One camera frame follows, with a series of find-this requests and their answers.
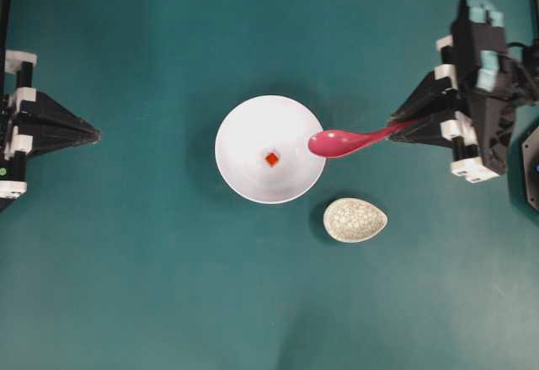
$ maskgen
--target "green table surface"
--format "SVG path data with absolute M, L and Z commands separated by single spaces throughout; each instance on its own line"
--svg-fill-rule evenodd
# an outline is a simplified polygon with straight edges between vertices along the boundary
M 383 124 L 440 63 L 458 0 L 13 0 L 35 86 L 103 132 L 32 160 L 0 217 L 1 369 L 538 369 L 539 233 L 510 173 L 470 185 L 443 148 L 329 161 L 303 197 L 242 199 L 214 139 L 282 94 L 325 128 Z M 492 0 L 508 40 L 530 0 Z M 340 196 L 387 228 L 324 232 Z

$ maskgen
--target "bowl rim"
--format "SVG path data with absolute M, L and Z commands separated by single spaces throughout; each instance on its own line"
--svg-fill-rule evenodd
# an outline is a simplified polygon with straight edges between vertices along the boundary
M 253 98 L 250 98 L 250 99 L 247 99 L 247 100 L 244 100 L 243 102 L 241 102 L 239 105 L 236 105 L 232 110 L 230 110 L 227 115 L 225 116 L 224 119 L 222 119 L 222 122 L 221 124 L 219 125 L 219 129 L 217 130 L 217 134 L 216 134 L 216 139 L 215 139 L 215 144 L 214 144 L 214 154 L 216 156 L 216 165 L 217 165 L 217 169 L 219 170 L 219 174 L 221 175 L 222 179 L 225 181 L 225 183 L 228 185 L 229 188 L 231 188 L 232 190 L 234 190 L 237 194 L 239 194 L 241 197 L 243 197 L 244 199 L 247 199 L 249 201 L 254 201 L 255 203 L 260 203 L 260 204 L 282 204 L 282 203 L 287 203 L 288 201 L 293 201 L 295 199 L 297 199 L 298 197 L 301 197 L 303 196 L 305 193 L 307 193 L 317 182 L 318 180 L 320 179 L 320 176 L 322 176 L 322 173 L 323 173 L 323 170 L 324 168 L 326 167 L 326 158 L 323 159 L 323 163 L 320 165 L 320 169 L 318 170 L 318 174 L 316 175 L 316 177 L 314 178 L 314 180 L 312 181 L 312 183 L 304 190 L 302 191 L 301 193 L 298 193 L 297 195 L 295 196 L 292 196 L 292 197 L 288 197 L 286 199 L 282 199 L 282 200 L 278 200 L 278 201 L 264 201 L 264 200 L 259 200 L 259 199 L 256 199 L 254 197 L 249 197 L 249 196 L 246 196 L 244 195 L 241 191 L 239 191 L 238 189 L 236 189 L 234 186 L 232 186 L 232 184 L 227 180 L 227 178 L 225 177 L 225 175 L 223 174 L 222 170 L 221 170 L 221 159 L 219 158 L 219 156 L 217 155 L 217 143 L 219 141 L 219 137 L 220 137 L 220 134 L 221 134 L 221 129 L 222 129 L 222 126 L 223 124 L 225 123 L 225 121 L 227 120 L 228 116 L 230 116 L 238 107 L 240 107 L 241 105 L 247 103 L 247 102 L 250 102 L 252 100 L 256 100 L 256 99 L 260 99 L 260 98 L 282 98 L 282 99 L 286 99 L 286 100 L 290 100 L 291 102 L 294 102 L 294 103 L 297 103 L 299 104 L 301 107 L 305 108 L 309 113 L 311 113 L 311 115 L 314 117 L 314 119 L 318 122 L 318 124 L 320 125 L 320 130 L 323 130 L 322 128 L 322 124 L 320 124 L 320 121 L 318 120 L 318 118 L 315 116 L 314 113 L 312 113 L 312 111 L 306 107 L 303 103 L 300 103 L 298 102 L 297 100 L 294 100 L 292 98 L 288 98 L 286 96 L 282 96 L 280 94 L 262 94 L 260 96 L 255 96 Z

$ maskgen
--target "black cable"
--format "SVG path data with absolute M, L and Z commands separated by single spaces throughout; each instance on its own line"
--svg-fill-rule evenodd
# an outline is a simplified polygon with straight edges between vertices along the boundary
M 520 42 L 518 42 L 518 41 L 512 41 L 512 42 L 510 42 L 507 46 L 508 46 L 509 48 L 511 48 L 511 47 L 526 48 L 526 47 L 527 47 L 527 45 L 522 44 L 522 43 L 520 43 Z

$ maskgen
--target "pink spoon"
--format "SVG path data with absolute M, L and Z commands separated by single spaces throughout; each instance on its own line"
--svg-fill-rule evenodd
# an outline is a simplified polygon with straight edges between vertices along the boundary
M 392 124 L 381 130 L 367 133 L 342 130 L 320 131 L 309 138 L 309 150 L 320 157 L 340 158 L 379 142 L 387 136 L 411 126 L 417 121 Z

